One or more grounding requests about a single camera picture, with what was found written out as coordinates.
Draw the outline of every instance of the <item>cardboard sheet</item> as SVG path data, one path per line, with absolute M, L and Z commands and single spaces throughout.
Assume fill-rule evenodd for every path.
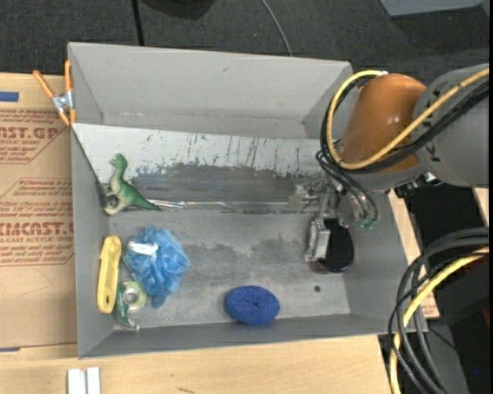
M 33 76 L 0 90 L 20 93 L 0 104 L 0 348 L 74 342 L 70 131 Z

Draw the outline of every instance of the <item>orange handle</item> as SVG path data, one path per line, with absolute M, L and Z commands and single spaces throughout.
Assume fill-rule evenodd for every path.
M 42 73 L 40 73 L 38 70 L 35 70 L 33 71 L 33 76 L 39 82 L 39 85 L 44 93 L 48 95 L 48 98 L 52 98 L 53 96 L 55 96 L 55 93 L 51 89 L 51 86 L 49 86 L 49 83 L 42 76 Z
M 73 79 L 71 78 L 71 62 L 66 60 L 64 63 L 64 83 L 66 90 L 73 90 Z

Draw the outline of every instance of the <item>tape roll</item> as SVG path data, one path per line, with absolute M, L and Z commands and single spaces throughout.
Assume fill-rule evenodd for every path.
M 124 282 L 123 285 L 126 289 L 122 293 L 122 300 L 128 306 L 128 313 L 135 314 L 144 308 L 148 296 L 137 282 Z

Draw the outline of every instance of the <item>yellow cable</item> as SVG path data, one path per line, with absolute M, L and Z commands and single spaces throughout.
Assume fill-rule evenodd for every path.
M 327 112 L 327 123 L 326 123 L 326 138 L 327 138 L 327 145 L 329 146 L 329 152 L 330 155 L 336 160 L 336 162 L 340 162 L 341 159 L 336 153 L 336 150 L 334 149 L 334 143 L 332 142 L 332 118 L 334 116 L 334 110 L 336 109 L 338 105 L 339 98 L 345 91 L 349 85 L 351 85 L 353 82 L 355 82 L 358 79 L 361 79 L 362 77 L 377 77 L 377 76 L 382 76 L 386 75 L 387 71 L 379 71 L 379 70 L 364 70 L 360 71 L 358 73 L 353 74 L 351 77 L 349 77 L 347 80 L 344 81 L 344 83 L 340 86 L 338 89 L 338 92 L 334 94 L 334 97 L 330 101 L 329 105 L 329 111 Z
M 332 99 L 330 106 L 329 106 L 329 111 L 327 113 L 327 145 L 329 146 L 329 152 L 330 155 L 333 157 L 333 159 L 341 166 L 344 167 L 345 169 L 350 169 L 350 170 L 355 170 L 355 169 L 361 169 L 363 167 L 367 167 L 371 165 L 372 163 L 376 162 L 377 160 L 383 158 L 388 152 L 390 152 L 392 149 L 394 149 L 403 139 L 405 139 L 408 135 L 411 134 L 411 132 L 417 128 L 424 120 L 426 120 L 434 111 L 436 111 L 440 106 L 442 106 L 444 103 L 446 103 L 449 99 L 451 99 L 453 96 L 456 95 L 461 89 L 465 88 L 466 86 L 471 85 L 472 83 L 476 82 L 477 80 L 480 80 L 481 78 L 488 76 L 490 74 L 490 69 L 489 67 L 475 73 L 474 75 L 469 76 L 467 79 L 463 80 L 460 82 L 458 85 L 454 86 L 450 90 L 448 90 L 445 94 L 440 96 L 426 111 L 424 111 L 416 120 L 414 120 L 408 127 L 406 127 L 395 139 L 391 140 L 389 144 L 387 144 L 382 150 L 379 152 L 375 153 L 368 159 L 361 161 L 359 163 L 346 163 L 341 159 L 341 157 L 338 155 L 336 152 L 336 149 L 334 148 L 334 143 L 332 141 L 332 117 L 334 115 L 334 110 L 336 108 L 336 105 L 338 104 L 338 99 L 339 96 L 341 95 L 341 92 L 339 91 L 334 98 Z
M 472 263 L 478 259 L 481 259 L 483 255 L 471 255 L 469 257 L 465 257 L 463 259 L 458 259 L 451 263 L 449 266 L 440 271 L 435 277 L 433 277 L 427 285 L 417 294 L 417 296 L 412 300 L 409 304 L 408 308 L 403 313 L 403 325 L 407 326 L 409 320 L 417 310 L 418 306 L 422 302 L 422 300 L 428 296 L 439 284 L 442 283 L 450 274 L 456 272 L 459 268 L 462 268 L 466 264 Z M 394 345 L 397 349 L 400 348 L 401 339 L 399 332 L 394 334 Z M 389 380 L 391 383 L 391 388 L 393 390 L 393 394 L 402 394 L 400 391 L 400 386 L 398 382 L 398 358 L 393 350 L 391 350 L 389 355 Z

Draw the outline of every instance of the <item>blue sponge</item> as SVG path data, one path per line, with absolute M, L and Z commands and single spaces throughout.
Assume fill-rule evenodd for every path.
M 241 286 L 226 295 L 224 309 L 240 323 L 260 326 L 276 318 L 279 301 L 271 291 L 263 287 Z

